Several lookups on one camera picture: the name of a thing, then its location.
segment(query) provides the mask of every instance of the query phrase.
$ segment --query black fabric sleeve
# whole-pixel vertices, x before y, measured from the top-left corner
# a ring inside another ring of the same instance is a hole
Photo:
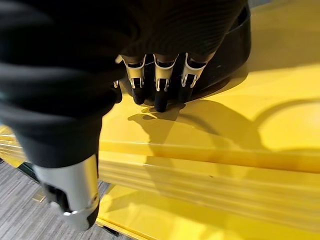
[[[0,0],[0,121],[32,163],[65,167],[98,154],[102,117],[115,103],[111,83],[125,74],[115,59],[148,22],[132,7]]]

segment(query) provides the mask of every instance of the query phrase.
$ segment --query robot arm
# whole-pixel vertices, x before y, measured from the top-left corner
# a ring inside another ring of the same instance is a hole
[[[176,11],[175,2],[0,0],[0,121],[12,128],[33,163],[50,206],[80,230],[90,228],[99,211],[99,135],[102,117],[117,101],[113,82],[127,67],[132,88],[142,89],[143,56],[159,53],[154,55],[155,83],[161,90],[165,79],[165,90],[176,55],[188,52],[190,45],[177,41],[183,48],[167,52],[157,38],[151,40],[152,49],[137,47],[156,36],[156,20],[162,23],[166,9],[168,16]],[[214,52],[246,1],[203,2],[223,4],[223,10],[236,5],[224,16],[224,26],[216,28]],[[160,27],[159,33],[169,34],[166,29]],[[126,65],[115,63],[118,55]],[[209,60],[201,59],[199,67],[195,59],[186,62],[185,76],[200,75]],[[198,78],[187,84],[193,87]],[[135,100],[141,104],[144,99]]]

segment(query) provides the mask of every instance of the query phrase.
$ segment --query yellow table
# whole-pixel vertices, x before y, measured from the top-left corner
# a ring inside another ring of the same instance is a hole
[[[252,13],[248,63],[218,92],[157,113],[125,94],[103,118],[100,149],[320,172],[320,2]]]
[[[139,240],[320,239],[320,2],[252,13],[252,52],[221,90],[104,117],[97,223]]]

